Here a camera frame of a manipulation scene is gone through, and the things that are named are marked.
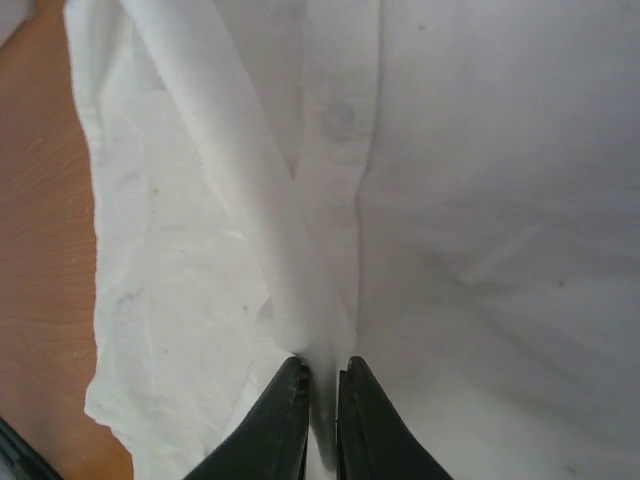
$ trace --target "white cloth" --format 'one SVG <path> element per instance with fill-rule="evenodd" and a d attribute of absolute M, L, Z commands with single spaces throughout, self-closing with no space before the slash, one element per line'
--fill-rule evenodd
<path fill-rule="evenodd" d="M 65 14 L 98 237 L 86 411 L 137 479 L 185 475 L 290 352 L 330 445 L 354 351 L 458 480 L 640 476 L 637 2 Z"/>

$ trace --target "wooden table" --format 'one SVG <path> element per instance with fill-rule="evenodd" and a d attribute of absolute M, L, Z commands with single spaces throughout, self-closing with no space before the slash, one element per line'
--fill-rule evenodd
<path fill-rule="evenodd" d="M 93 198 L 62 0 L 0 49 L 0 415 L 67 480 L 130 479 L 83 412 L 95 369 Z"/>

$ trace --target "white fabric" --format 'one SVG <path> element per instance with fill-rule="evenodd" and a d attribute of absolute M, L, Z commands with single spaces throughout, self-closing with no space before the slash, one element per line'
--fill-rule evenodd
<path fill-rule="evenodd" d="M 640 6 L 72 0 L 86 411 L 184 476 L 288 353 L 464 479 L 640 476 Z"/>

